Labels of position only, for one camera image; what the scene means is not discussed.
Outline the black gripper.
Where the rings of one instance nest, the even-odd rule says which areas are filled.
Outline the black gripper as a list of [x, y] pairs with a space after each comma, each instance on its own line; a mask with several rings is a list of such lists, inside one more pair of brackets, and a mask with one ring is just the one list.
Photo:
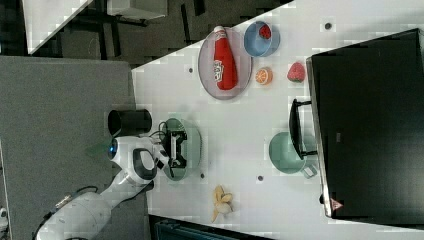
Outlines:
[[168, 165], [171, 168], [186, 168], [187, 160], [181, 156], [181, 143], [188, 139], [185, 131], [168, 131], [162, 144], [169, 156]]

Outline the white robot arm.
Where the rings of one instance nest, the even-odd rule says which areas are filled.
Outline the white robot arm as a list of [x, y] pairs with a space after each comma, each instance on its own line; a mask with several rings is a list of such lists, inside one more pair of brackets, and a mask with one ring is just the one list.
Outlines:
[[92, 240], [106, 226], [115, 207], [152, 186], [159, 170], [171, 171], [180, 166], [178, 146], [187, 140], [182, 131], [164, 138], [114, 138], [109, 147], [110, 160], [120, 172], [109, 187], [64, 198], [40, 224], [32, 240]]

